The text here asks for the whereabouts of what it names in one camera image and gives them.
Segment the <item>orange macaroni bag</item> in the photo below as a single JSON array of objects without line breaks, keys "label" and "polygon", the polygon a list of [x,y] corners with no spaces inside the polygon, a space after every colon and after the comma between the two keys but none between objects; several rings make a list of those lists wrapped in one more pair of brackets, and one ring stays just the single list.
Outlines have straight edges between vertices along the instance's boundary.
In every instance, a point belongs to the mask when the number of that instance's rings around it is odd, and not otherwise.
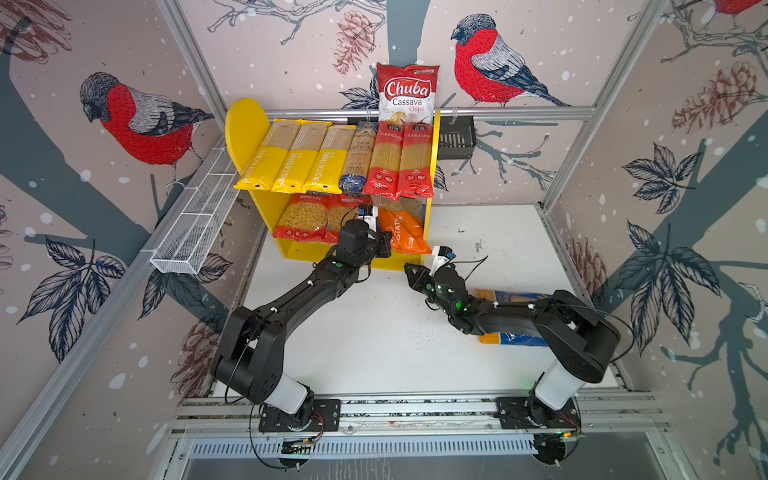
[{"label": "orange macaroni bag", "polygon": [[380,208],[378,225],[381,232],[391,234],[390,245],[394,251],[411,255],[432,252],[424,238],[422,224],[409,213]]}]

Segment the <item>red short pasta bag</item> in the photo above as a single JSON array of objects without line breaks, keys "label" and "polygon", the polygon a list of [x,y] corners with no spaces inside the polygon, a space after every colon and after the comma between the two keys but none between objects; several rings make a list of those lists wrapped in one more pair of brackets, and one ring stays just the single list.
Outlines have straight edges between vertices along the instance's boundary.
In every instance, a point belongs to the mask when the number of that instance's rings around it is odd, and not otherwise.
[{"label": "red short pasta bag", "polygon": [[336,244],[343,224],[356,218],[356,211],[361,205],[370,204],[367,196],[331,195],[327,201],[328,223],[323,242]]}]

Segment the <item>red spaghetti bag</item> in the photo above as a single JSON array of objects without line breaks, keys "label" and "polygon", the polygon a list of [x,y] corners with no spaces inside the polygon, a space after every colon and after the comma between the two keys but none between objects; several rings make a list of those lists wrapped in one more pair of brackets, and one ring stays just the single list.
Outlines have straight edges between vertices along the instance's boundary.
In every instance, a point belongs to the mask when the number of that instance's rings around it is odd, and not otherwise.
[{"label": "red spaghetti bag", "polygon": [[379,123],[364,187],[366,195],[393,201],[399,198],[397,185],[403,139],[402,127],[387,121]]},{"label": "red spaghetti bag", "polygon": [[397,195],[406,198],[432,198],[431,177],[433,126],[412,123],[405,126],[399,166]]}]

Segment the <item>red macaroni bag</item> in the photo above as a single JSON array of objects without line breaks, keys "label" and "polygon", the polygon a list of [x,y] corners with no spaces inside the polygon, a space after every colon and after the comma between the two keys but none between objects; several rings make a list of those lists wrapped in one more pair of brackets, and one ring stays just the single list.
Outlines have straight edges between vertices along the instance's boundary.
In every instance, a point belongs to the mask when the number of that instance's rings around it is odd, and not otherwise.
[{"label": "red macaroni bag", "polygon": [[273,237],[300,243],[321,243],[328,219],[326,196],[295,194],[281,215]]}]

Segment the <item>blue orange pasta bag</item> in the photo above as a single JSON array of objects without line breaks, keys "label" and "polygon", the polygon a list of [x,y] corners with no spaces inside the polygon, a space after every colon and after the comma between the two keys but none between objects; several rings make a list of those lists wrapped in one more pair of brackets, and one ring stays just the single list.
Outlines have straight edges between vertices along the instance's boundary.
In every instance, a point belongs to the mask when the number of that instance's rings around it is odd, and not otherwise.
[{"label": "blue orange pasta bag", "polygon": [[[540,293],[519,293],[489,289],[476,289],[474,291],[477,297],[493,302],[533,302],[538,299],[546,298],[546,294]],[[506,345],[506,346],[526,346],[526,347],[547,347],[547,343],[539,337],[527,334],[517,333],[488,333],[479,337],[479,342],[486,345]]]}]

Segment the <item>yellow Pastatime spaghetti bag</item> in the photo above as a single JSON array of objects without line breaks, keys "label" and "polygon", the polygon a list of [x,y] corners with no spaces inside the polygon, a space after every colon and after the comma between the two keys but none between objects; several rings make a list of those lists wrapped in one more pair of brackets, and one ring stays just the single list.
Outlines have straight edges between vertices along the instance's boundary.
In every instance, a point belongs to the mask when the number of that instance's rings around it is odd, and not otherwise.
[{"label": "yellow Pastatime spaghetti bag", "polygon": [[330,122],[302,121],[287,157],[271,188],[272,192],[304,194],[306,182],[320,148],[324,142]]},{"label": "yellow Pastatime spaghetti bag", "polygon": [[328,129],[304,183],[304,193],[342,193],[339,182],[355,132],[354,125],[333,125]]},{"label": "yellow Pastatime spaghetti bag", "polygon": [[301,125],[300,120],[274,120],[234,188],[270,191]]}]

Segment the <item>blue spaghetti bag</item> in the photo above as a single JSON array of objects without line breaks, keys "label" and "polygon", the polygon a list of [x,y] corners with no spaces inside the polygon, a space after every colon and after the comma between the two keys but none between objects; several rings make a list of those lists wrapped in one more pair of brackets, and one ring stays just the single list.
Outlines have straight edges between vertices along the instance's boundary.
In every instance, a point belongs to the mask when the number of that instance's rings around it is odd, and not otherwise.
[{"label": "blue spaghetti bag", "polygon": [[377,122],[360,122],[348,149],[345,164],[339,180],[344,194],[362,194],[367,183],[367,174],[378,133]]}]

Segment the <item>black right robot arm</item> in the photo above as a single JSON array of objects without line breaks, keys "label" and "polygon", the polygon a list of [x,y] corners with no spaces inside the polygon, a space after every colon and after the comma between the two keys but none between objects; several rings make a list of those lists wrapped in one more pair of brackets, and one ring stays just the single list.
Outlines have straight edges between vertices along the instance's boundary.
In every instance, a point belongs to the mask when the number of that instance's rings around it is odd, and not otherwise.
[{"label": "black right robot arm", "polygon": [[471,295],[465,279],[444,265],[404,267],[409,287],[466,335],[522,334],[545,342],[555,356],[535,383],[534,404],[560,411],[587,383],[599,383],[621,340],[616,327],[566,290],[530,301],[500,302]]}]

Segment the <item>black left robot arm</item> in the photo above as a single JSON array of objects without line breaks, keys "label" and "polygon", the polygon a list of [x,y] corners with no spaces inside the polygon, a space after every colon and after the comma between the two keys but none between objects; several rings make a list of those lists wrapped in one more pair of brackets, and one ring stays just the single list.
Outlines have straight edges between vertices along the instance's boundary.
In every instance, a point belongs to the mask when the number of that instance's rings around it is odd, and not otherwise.
[{"label": "black left robot arm", "polygon": [[254,310],[227,319],[210,364],[215,380],[255,405],[278,409],[301,426],[313,415],[314,393],[284,373],[289,336],[313,313],[359,282],[360,269],[392,254],[392,234],[348,221],[339,241],[300,284]]}]

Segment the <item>Chuba cassava chips bag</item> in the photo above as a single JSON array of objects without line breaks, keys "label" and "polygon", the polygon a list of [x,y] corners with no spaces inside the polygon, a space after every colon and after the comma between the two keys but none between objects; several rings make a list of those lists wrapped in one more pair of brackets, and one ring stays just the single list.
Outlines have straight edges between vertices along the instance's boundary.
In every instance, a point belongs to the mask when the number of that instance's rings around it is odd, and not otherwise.
[{"label": "Chuba cassava chips bag", "polygon": [[377,64],[378,117],[397,125],[433,123],[438,66]]}]

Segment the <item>black wall basket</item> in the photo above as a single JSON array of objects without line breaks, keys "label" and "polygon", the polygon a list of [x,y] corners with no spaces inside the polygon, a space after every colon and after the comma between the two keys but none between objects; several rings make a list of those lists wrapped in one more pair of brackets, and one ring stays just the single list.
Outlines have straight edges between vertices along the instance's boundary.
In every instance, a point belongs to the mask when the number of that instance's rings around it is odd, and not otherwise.
[{"label": "black wall basket", "polygon": [[477,146],[477,131],[473,116],[437,115],[436,150],[433,158],[440,160],[469,160]]}]

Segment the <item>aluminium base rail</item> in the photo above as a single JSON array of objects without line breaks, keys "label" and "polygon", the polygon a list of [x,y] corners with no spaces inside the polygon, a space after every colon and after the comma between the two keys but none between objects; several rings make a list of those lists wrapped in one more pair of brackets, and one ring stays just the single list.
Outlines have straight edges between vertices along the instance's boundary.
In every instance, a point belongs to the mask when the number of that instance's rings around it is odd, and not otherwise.
[{"label": "aluminium base rail", "polygon": [[269,463],[383,457],[536,455],[557,459],[590,434],[669,430],[650,393],[586,389],[535,425],[512,392],[367,395],[322,399],[304,429],[267,407],[218,398],[185,402],[170,438],[177,461],[253,458]]}]

